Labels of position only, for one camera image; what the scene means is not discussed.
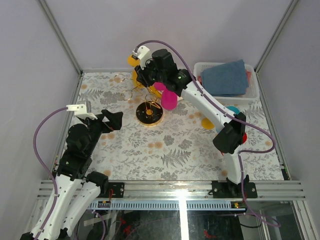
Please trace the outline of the yellow wine glass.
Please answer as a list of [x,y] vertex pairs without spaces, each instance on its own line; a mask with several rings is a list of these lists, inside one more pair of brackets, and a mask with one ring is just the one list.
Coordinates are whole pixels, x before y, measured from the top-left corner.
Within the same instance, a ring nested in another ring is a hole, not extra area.
[[215,128],[215,125],[206,117],[201,120],[201,126],[206,130],[212,130]]
[[130,55],[127,58],[127,62],[131,67],[133,67],[132,77],[131,77],[132,83],[133,83],[134,87],[138,87],[139,83],[137,82],[137,72],[135,70],[135,67],[140,65],[140,60],[138,58],[134,58],[133,55]]

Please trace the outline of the magenta wine glass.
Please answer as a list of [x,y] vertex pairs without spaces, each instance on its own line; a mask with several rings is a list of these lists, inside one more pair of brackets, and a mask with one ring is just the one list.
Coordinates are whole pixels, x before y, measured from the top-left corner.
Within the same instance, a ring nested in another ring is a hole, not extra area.
[[178,105],[178,96],[167,89],[162,92],[161,95],[161,106],[165,110],[173,110]]
[[160,92],[163,92],[164,90],[167,89],[166,86],[161,82],[155,82],[153,86],[157,91],[160,91]]

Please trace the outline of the gold wine glass rack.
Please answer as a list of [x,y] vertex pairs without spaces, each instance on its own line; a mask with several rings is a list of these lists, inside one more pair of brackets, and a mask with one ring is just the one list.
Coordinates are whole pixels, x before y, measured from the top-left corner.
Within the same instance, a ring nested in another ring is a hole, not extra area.
[[135,116],[140,124],[146,127],[155,127],[162,121],[164,116],[164,110],[160,103],[158,103],[160,93],[151,87],[145,87],[142,83],[138,82],[136,78],[134,79],[132,77],[131,80],[133,88],[120,93],[122,100],[129,101],[135,95],[142,97],[144,95],[142,90],[146,88],[147,93],[144,96],[144,101],[137,106]]

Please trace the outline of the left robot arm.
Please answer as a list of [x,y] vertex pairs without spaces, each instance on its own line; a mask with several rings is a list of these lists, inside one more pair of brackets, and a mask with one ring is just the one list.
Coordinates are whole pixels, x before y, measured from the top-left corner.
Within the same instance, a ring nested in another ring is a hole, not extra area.
[[108,176],[92,171],[92,153],[102,134],[119,131],[123,112],[103,109],[93,114],[85,104],[70,104],[64,110],[73,112],[81,122],[69,128],[67,148],[59,160],[56,175],[52,176],[53,190],[45,209],[23,240],[68,240],[89,205],[109,191]]

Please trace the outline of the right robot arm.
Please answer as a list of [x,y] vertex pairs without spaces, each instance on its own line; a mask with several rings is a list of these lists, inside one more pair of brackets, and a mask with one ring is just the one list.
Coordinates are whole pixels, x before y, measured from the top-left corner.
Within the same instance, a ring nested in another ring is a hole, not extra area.
[[144,87],[162,83],[167,90],[175,93],[192,104],[218,131],[213,145],[224,157],[227,166],[228,192],[233,197],[240,197],[246,191],[242,182],[242,173],[238,151],[243,144],[246,116],[235,114],[211,96],[187,69],[179,69],[172,54],[166,49],[151,52],[146,46],[133,50],[132,58],[138,60],[134,69],[137,81]]

